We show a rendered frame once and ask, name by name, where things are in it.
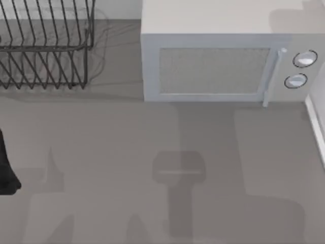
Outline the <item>pale microwave door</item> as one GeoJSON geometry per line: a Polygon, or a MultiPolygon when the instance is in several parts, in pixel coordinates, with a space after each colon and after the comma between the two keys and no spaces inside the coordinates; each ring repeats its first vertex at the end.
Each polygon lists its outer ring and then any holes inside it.
{"type": "Polygon", "coordinates": [[[261,102],[280,42],[268,34],[142,34],[147,102],[261,102]]]}

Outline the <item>pale microwave oven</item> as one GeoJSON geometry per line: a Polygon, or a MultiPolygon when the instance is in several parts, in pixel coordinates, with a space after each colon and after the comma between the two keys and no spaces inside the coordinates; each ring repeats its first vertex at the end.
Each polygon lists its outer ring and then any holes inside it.
{"type": "Polygon", "coordinates": [[[325,64],[325,0],[143,0],[141,35],[162,33],[268,34],[286,48],[272,102],[303,102],[325,64]],[[314,50],[317,61],[293,65],[297,53],[314,50]],[[307,83],[285,87],[288,76],[305,74],[307,83]]]}

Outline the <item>small white microwave knob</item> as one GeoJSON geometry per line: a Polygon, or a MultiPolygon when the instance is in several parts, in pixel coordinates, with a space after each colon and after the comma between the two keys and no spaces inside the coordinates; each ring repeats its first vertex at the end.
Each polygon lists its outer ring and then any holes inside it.
{"type": "Polygon", "coordinates": [[[304,86],[308,81],[308,77],[305,74],[296,74],[292,76],[288,76],[285,81],[285,87],[289,89],[297,89],[304,86]]]}

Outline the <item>large white microwave knob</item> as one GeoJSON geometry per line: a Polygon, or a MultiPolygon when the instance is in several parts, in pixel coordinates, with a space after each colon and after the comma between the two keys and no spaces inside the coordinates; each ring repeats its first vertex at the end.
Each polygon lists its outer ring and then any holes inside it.
{"type": "Polygon", "coordinates": [[[306,68],[313,65],[318,59],[318,54],[314,50],[297,53],[292,63],[297,68],[306,68]]]}

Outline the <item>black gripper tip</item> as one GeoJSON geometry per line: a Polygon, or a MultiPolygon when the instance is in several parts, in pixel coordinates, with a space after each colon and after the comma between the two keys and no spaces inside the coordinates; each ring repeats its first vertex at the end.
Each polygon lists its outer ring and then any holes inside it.
{"type": "Polygon", "coordinates": [[[14,195],[21,189],[21,186],[20,180],[10,165],[3,132],[0,129],[0,196],[14,195]]]}

